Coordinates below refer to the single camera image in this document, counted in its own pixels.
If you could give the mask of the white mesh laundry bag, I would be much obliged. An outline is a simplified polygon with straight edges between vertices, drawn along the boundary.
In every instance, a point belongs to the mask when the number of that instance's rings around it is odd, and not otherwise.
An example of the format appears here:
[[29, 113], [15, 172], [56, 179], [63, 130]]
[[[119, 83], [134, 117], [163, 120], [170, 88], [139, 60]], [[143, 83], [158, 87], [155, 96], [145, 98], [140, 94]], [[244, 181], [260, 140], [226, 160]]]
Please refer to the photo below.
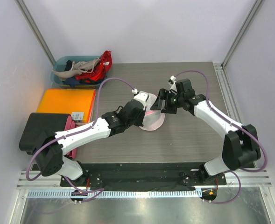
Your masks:
[[155, 131], [164, 123], [165, 114], [161, 113], [161, 111], [159, 110], [151, 110], [151, 106], [154, 104], [156, 99], [156, 95], [152, 93], [148, 94], [148, 99], [146, 101], [145, 116], [143, 119], [142, 126], [139, 126], [139, 128], [144, 131]]

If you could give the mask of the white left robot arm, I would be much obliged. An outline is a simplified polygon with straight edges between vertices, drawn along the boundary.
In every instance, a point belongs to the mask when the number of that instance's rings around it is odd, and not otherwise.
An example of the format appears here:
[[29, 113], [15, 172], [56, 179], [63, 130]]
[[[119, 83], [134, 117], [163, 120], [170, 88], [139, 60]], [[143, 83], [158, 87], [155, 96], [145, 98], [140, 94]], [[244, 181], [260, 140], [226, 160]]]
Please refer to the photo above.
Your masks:
[[135, 98], [119, 108], [119, 112], [107, 112], [92, 123], [56, 132], [53, 139], [34, 154], [40, 175], [58, 174], [77, 186], [83, 186], [87, 182], [87, 172], [80, 162], [67, 158], [66, 154], [92, 141], [123, 133], [131, 126], [143, 125], [146, 100]]

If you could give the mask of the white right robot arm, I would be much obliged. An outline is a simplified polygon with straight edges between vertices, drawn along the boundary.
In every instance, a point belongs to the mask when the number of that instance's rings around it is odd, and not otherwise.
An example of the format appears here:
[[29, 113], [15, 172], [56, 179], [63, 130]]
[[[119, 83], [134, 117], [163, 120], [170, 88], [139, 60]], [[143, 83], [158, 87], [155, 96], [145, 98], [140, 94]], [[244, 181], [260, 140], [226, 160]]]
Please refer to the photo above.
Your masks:
[[225, 115], [205, 95], [196, 94], [189, 79], [177, 82], [170, 80], [170, 84], [169, 90], [159, 90], [151, 109], [175, 114], [179, 108], [183, 108], [207, 123], [224, 140], [221, 155], [200, 165], [200, 182], [210, 184], [217, 175], [244, 168], [260, 159], [261, 150], [253, 125], [244, 126]]

